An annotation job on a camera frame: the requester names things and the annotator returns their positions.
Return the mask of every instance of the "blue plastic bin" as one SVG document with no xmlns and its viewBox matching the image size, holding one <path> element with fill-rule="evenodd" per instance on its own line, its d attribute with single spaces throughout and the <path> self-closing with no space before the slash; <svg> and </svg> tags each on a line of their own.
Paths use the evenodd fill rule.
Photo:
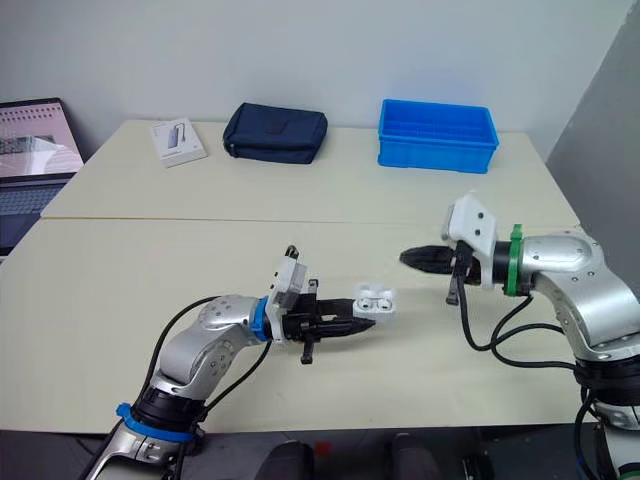
<svg viewBox="0 0 640 480">
<path fill-rule="evenodd" d="M 386 99 L 378 163 L 487 173 L 498 136 L 485 107 Z"/>
</svg>

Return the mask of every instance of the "laptop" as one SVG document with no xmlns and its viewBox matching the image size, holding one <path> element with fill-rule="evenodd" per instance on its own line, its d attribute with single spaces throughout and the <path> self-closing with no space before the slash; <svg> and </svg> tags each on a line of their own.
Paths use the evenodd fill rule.
<svg viewBox="0 0 640 480">
<path fill-rule="evenodd" d="M 0 103 L 0 256 L 83 164 L 59 98 Z"/>
</svg>

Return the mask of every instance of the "white wall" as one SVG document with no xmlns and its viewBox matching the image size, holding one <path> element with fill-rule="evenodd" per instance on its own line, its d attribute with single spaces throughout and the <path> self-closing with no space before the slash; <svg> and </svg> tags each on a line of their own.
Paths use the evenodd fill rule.
<svg viewBox="0 0 640 480">
<path fill-rule="evenodd" d="M 545 158 L 632 0 L 0 0 L 0 98 L 60 96 L 93 151 L 129 117 L 242 101 L 377 125 L 384 97 L 487 105 Z"/>
</svg>

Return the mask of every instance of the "green ring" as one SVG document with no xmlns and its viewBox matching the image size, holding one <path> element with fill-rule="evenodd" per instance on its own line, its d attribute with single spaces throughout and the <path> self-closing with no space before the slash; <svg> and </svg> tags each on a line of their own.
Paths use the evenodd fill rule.
<svg viewBox="0 0 640 480">
<path fill-rule="evenodd" d="M 620 480 L 632 480 L 634 478 L 640 478 L 640 472 L 628 472 L 620 477 Z"/>
<path fill-rule="evenodd" d="M 522 224 L 516 223 L 511 231 L 511 246 L 509 247 L 509 269 L 505 294 L 510 297 L 518 296 L 518 265 L 522 250 Z"/>
</svg>

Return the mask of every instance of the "gray wall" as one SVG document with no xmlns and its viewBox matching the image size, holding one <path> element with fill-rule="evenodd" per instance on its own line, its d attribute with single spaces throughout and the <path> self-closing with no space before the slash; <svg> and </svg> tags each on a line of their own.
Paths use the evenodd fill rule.
<svg viewBox="0 0 640 480">
<path fill-rule="evenodd" d="M 0 0 L 0 100 L 60 96 L 92 152 L 126 118 L 242 101 L 375 126 L 381 99 L 490 107 L 546 158 L 633 0 Z"/>
<path fill-rule="evenodd" d="M 609 266 L 640 294 L 640 3 L 549 158 Z"/>
</svg>

